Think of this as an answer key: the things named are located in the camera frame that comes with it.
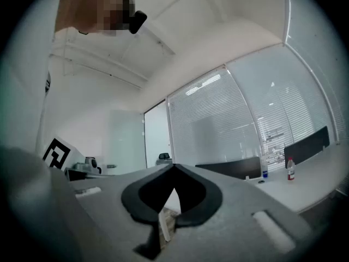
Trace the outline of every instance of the black chair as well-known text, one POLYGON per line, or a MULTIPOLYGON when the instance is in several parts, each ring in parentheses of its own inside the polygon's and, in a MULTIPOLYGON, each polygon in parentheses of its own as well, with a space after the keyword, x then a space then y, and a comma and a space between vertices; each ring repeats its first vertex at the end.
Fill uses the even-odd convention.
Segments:
POLYGON ((329 136, 327 126, 315 132, 313 135, 298 141, 297 143, 284 148, 285 168, 288 158, 292 157, 295 165, 306 161, 310 157, 322 151, 323 147, 329 146, 329 136))
POLYGON ((159 159, 169 159, 170 155, 168 153, 161 153, 159 155, 159 159))
POLYGON ((217 172, 229 177, 236 177, 241 180, 246 179, 246 176, 249 176, 249 178, 257 178, 262 175, 261 160, 259 157, 251 157, 217 164, 198 164, 196 167, 217 172))

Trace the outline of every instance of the white table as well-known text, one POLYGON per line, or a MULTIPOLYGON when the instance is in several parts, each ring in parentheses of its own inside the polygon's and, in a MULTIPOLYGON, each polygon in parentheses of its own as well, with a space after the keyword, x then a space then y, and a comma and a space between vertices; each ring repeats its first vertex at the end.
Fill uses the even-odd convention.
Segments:
POLYGON ((349 173, 349 145, 331 145, 310 159, 296 165, 294 180, 287 180, 287 170, 269 173, 265 183, 262 178, 250 180, 290 210, 300 213, 333 192, 349 173))

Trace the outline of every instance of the plastic bottle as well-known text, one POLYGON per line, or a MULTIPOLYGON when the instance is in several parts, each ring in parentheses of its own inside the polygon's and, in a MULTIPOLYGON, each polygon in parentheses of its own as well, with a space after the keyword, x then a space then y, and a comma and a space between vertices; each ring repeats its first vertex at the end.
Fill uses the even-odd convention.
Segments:
POLYGON ((287 179, 289 181, 293 181, 294 180, 294 167, 296 165, 293 162, 292 157, 288 158, 288 162, 287 162, 287 179))
POLYGON ((268 177, 268 163, 267 163, 267 157, 262 156, 261 158, 261 167, 262 167, 262 172, 263 172, 263 178, 268 177))

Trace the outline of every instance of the window blinds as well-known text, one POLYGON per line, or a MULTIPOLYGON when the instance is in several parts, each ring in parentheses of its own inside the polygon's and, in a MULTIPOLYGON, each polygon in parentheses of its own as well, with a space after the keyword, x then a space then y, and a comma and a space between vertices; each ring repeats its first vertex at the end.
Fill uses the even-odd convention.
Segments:
POLYGON ((233 61, 227 68, 242 89, 262 136, 269 170, 284 167, 284 147, 327 126, 330 115, 307 68, 283 45, 233 61))
POLYGON ((168 97, 173 155, 187 165, 260 156, 250 110, 225 67, 168 97))

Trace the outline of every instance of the black object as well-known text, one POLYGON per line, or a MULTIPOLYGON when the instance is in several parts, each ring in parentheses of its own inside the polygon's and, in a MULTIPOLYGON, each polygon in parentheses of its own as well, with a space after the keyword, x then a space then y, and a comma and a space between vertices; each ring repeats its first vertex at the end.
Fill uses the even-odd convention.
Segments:
POLYGON ((161 153, 159 155, 159 159, 169 159, 170 155, 168 153, 161 153))
POLYGON ((65 176, 68 179, 68 181, 81 181, 86 179, 86 172, 79 172, 79 171, 73 171, 73 170, 66 170, 65 176))
POLYGON ((216 184, 179 164, 168 165, 128 185, 121 195, 124 207, 135 221, 153 227, 148 241, 134 249, 148 259, 155 259, 161 251, 158 214, 173 189, 176 189, 182 211, 176 218, 175 228, 203 224, 216 213, 223 201, 216 184))
POLYGON ((225 163, 198 164, 196 167, 217 172, 222 175, 236 177, 241 180, 246 179, 246 176, 249 176, 250 178, 257 178, 262 175, 261 161, 259 157, 251 157, 225 163))
POLYGON ((60 141, 58 141, 56 138, 53 139, 50 146, 47 148, 43 160, 47 159, 47 156, 49 155, 50 151, 52 150, 51 156, 53 157, 51 164, 49 167, 55 167, 58 169, 61 169, 65 160, 68 157, 68 154, 70 152, 70 148, 63 145, 60 141), (63 152, 63 156, 59 156, 59 154, 55 151, 55 149, 58 148, 60 151, 63 152))
POLYGON ((322 148, 329 146, 329 136, 327 126, 315 132, 313 135, 284 148, 285 168, 288 158, 292 157, 295 165, 309 159, 322 151, 322 148))
POLYGON ((141 26, 146 22, 148 16, 142 11, 137 11, 133 17, 131 17, 129 31, 132 34, 136 34, 141 26))

